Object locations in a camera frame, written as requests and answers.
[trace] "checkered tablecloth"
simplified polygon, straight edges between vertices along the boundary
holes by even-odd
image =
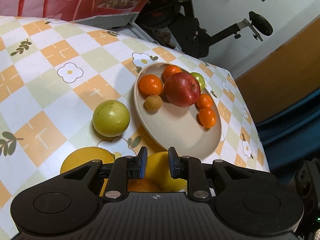
[[[12,199],[59,174],[74,150],[98,146],[116,157],[162,151],[146,133],[133,103],[142,68],[170,62],[198,72],[218,107],[222,136],[203,160],[223,159],[269,171],[250,113],[230,73],[157,44],[58,20],[0,17],[0,239],[17,233]],[[93,130],[95,107],[117,99],[129,109],[129,128],[106,141]]]

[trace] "teal curtain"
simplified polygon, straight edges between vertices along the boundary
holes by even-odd
[[[270,172],[289,182],[302,160],[320,157],[320,88],[256,127]]]

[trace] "beige plate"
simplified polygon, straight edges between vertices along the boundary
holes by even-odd
[[[215,151],[221,138],[221,120],[216,105],[212,108],[218,119],[215,126],[210,129],[199,125],[197,121],[199,111],[195,105],[181,108],[164,101],[156,113],[151,113],[144,107],[145,99],[138,89],[140,78],[147,74],[161,78],[167,65],[167,63],[151,64],[139,73],[133,92],[138,116],[149,135],[164,149],[173,146],[179,156],[189,155],[204,159]],[[206,89],[201,92],[209,95]]]

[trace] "red apple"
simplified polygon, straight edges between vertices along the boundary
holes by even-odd
[[[175,73],[164,83],[164,95],[169,103],[188,107],[200,98],[201,89],[197,79],[186,72]]]

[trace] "white wall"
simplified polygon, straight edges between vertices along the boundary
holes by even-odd
[[[320,14],[320,0],[192,0],[195,16],[209,35],[249,19],[249,11],[261,14],[273,26],[274,33],[263,42],[247,27],[241,38],[228,37],[210,47],[203,60],[231,71],[234,78],[260,62]]]

